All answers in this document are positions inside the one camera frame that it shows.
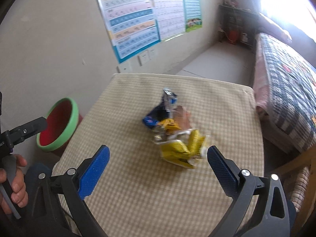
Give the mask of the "person's left hand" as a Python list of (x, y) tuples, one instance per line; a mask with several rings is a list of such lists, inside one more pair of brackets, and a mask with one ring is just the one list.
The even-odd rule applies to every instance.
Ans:
[[(13, 203), (17, 204), (18, 207), (24, 208), (28, 204), (28, 193), (26, 191), (26, 184), (24, 181), (24, 174), (21, 170), (21, 167), (27, 165), (27, 160), (24, 159), (19, 154), (13, 155), (16, 158), (16, 175), (12, 181), (12, 190), (11, 195)], [(1, 183), (5, 182), (7, 179), (6, 171), (1, 167)], [(5, 214), (12, 214), (11, 209), (9, 208), (7, 202), (3, 199), (1, 195), (1, 207)]]

